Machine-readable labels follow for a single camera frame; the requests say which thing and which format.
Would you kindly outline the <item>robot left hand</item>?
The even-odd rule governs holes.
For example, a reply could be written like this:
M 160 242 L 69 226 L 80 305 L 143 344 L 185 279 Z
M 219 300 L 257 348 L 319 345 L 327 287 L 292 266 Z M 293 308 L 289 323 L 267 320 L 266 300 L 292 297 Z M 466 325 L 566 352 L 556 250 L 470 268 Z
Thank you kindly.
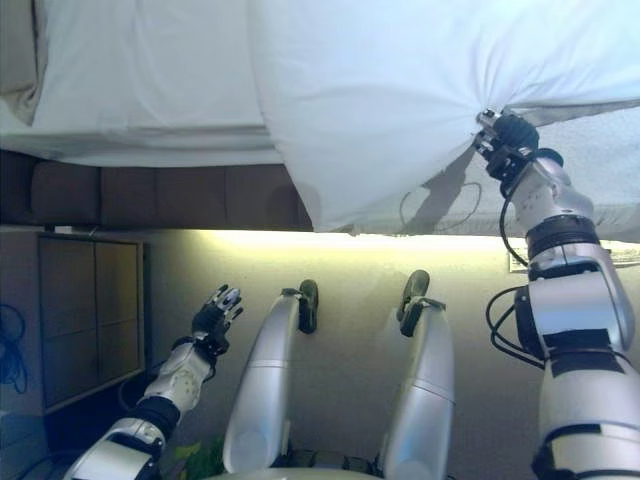
M 241 290 L 223 284 L 215 290 L 192 320 L 192 335 L 196 345 L 208 358 L 226 353 L 229 343 L 226 333 L 243 312 Z

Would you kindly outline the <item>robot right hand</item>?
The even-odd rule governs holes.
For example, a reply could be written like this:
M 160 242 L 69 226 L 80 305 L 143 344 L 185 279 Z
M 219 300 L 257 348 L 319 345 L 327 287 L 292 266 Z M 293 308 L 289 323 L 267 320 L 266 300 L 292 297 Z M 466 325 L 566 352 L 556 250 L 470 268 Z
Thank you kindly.
M 524 169 L 538 150 L 536 128 L 519 115 L 503 110 L 486 109 L 477 115 L 482 129 L 473 147 L 487 162 L 486 171 L 500 183 L 500 193 L 507 198 L 515 189 Z

